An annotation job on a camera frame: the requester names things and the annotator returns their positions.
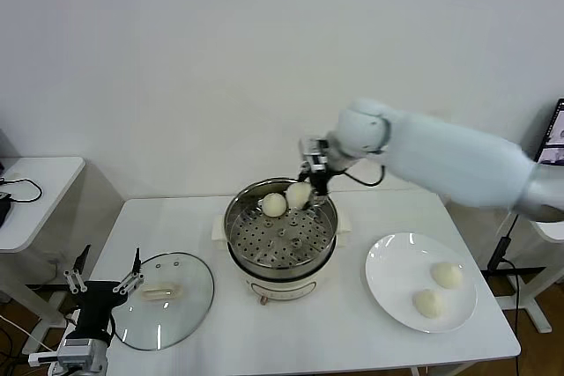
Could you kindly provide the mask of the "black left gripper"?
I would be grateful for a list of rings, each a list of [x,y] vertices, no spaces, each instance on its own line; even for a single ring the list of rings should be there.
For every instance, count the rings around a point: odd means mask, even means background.
[[[116,281],[85,281],[82,273],[91,245],[85,246],[75,259],[72,267],[64,271],[63,276],[70,292],[78,292],[77,303],[80,314],[77,320],[78,339],[89,338],[111,343],[113,335],[108,332],[114,308],[123,305],[127,294],[134,292],[144,281],[141,272],[140,249],[136,248],[131,272],[119,283]]]

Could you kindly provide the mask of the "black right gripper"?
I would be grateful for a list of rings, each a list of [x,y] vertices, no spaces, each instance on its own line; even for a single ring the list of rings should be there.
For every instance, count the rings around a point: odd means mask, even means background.
[[[322,138],[305,137],[299,142],[301,169],[298,182],[309,180],[311,183],[327,183],[330,179],[327,142]],[[326,184],[311,184],[310,207],[320,208],[329,198]]]

